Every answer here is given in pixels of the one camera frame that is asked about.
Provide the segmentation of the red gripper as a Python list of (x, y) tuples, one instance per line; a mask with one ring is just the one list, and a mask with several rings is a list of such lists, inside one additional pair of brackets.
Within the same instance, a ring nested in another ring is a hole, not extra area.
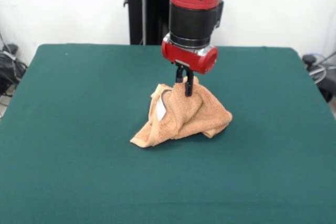
[(206, 46), (202, 49), (185, 49), (172, 43), (170, 34), (167, 34), (162, 41), (162, 54), (165, 59), (177, 65), (176, 83), (183, 82), (183, 72), (186, 66), (185, 95), (191, 96), (193, 93), (194, 72), (205, 74), (212, 70), (217, 57), (218, 49), (214, 46)]

